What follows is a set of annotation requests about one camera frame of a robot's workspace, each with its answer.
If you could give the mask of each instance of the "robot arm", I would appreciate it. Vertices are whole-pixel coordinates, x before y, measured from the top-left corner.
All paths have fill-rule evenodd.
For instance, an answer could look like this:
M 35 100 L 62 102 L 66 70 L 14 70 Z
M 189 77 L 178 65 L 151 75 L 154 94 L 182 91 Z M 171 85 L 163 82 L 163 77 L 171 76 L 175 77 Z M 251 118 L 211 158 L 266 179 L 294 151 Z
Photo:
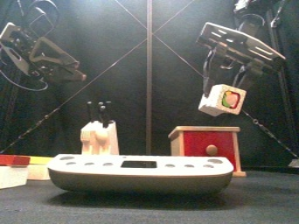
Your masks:
M 23 73 L 38 81 L 85 81 L 81 63 L 46 38 L 59 23 L 59 15 L 51 0 L 34 1 L 23 12 L 23 25 L 7 24 L 0 49 Z
M 37 38 L 21 26 L 9 23 L 0 44 L 23 73 L 35 79 L 85 81 L 79 62 L 46 38 Z
M 210 48 L 203 67 L 203 97 L 199 110 L 213 116 L 222 113 L 238 115 L 246 90 L 262 75 L 278 72 L 286 57 L 245 32 L 213 23 L 205 25 L 198 43 Z M 223 69 L 230 69 L 234 63 L 241 64 L 242 68 L 233 87 L 215 85 Z

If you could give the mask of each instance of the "black table surface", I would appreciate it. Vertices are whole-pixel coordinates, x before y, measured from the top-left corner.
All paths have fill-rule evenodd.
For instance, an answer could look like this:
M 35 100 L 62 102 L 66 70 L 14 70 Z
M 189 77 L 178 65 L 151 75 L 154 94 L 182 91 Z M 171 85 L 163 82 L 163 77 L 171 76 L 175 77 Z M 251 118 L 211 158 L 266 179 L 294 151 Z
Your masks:
M 247 171 L 209 196 L 75 193 L 30 180 L 0 190 L 0 223 L 299 223 L 299 175 Z

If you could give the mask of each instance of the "red object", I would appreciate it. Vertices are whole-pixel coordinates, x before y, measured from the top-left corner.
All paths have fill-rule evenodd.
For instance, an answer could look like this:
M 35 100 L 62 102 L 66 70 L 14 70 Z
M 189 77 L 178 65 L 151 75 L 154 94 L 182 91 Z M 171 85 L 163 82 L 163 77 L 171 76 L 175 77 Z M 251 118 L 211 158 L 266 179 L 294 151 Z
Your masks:
M 0 165 L 23 165 L 27 166 L 31 162 L 31 157 L 17 155 L 0 155 Z
M 209 157 L 207 146 L 215 145 L 219 149 L 218 157 L 227 158 L 237 170 L 233 132 L 185 131 L 183 144 L 186 157 Z
M 225 157 L 234 165 L 234 176 L 246 177 L 239 161 L 239 127 L 178 126 L 169 135 L 173 156 Z

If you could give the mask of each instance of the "wooden box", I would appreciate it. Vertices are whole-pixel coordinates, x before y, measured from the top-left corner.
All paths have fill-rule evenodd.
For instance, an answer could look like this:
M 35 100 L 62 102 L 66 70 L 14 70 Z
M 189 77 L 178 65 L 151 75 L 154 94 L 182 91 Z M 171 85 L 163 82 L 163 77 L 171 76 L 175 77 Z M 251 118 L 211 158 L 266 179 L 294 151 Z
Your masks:
M 225 157 L 234 165 L 234 177 L 246 177 L 239 161 L 239 127 L 178 126 L 170 134 L 173 156 Z

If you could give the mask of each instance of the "black curtain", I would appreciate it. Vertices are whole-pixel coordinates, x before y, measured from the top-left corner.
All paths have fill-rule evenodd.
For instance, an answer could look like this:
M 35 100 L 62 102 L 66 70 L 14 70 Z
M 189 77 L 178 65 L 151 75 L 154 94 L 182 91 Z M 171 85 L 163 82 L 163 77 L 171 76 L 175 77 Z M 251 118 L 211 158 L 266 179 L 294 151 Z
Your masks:
M 21 24 L 18 2 L 13 2 L 0 3 L 3 25 L 9 21 Z M 51 83 L 41 93 L 19 90 L 9 142 L 85 88 L 14 146 L 14 153 L 41 156 L 81 153 L 81 129 L 90 121 L 87 102 L 113 101 L 111 117 L 117 121 L 121 153 L 145 155 L 147 1 L 54 2 L 61 10 L 61 22 L 49 39 L 81 61 L 79 70 L 89 79 Z M 22 5 L 26 9 L 29 1 L 22 1 Z M 211 117 L 198 110 L 209 49 L 197 44 L 197 39 L 206 22 L 237 28 L 233 11 L 234 1 L 154 1 L 153 154 L 170 155 L 169 134 L 177 126 L 238 126 L 242 164 L 288 165 L 290 154 L 245 114 Z M 267 28 L 258 37 L 270 44 Z M 223 73 L 221 83 L 231 84 L 235 72 Z M 31 82 L 27 77 L 23 79 L 25 83 Z M 289 145 L 292 139 L 281 101 L 280 79 L 271 74 L 249 90 L 245 110 Z

